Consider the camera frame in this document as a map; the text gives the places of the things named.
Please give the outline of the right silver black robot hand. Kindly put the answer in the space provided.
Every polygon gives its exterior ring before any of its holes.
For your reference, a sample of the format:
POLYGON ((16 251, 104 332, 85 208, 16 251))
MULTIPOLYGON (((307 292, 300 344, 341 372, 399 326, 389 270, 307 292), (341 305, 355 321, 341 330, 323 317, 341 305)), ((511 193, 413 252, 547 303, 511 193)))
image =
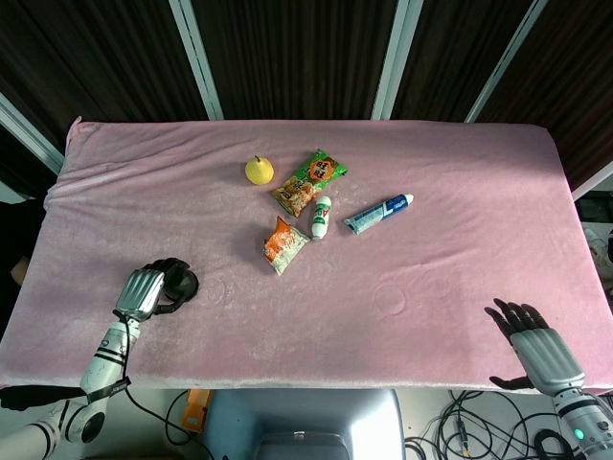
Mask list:
POLYGON ((485 313, 507 339, 525 371, 523 377, 515 379, 491 376, 494 385, 509 391, 535 389, 549 397, 583 387, 582 367, 535 307, 495 298, 485 313))

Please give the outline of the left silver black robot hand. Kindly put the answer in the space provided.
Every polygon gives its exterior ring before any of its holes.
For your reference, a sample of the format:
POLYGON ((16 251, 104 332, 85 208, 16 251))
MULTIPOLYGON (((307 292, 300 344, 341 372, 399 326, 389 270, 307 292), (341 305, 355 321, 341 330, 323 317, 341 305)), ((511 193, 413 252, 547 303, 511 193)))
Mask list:
POLYGON ((199 281, 189 264, 176 258, 156 260, 134 270, 116 303, 122 316, 144 322, 171 314, 197 294, 199 281))

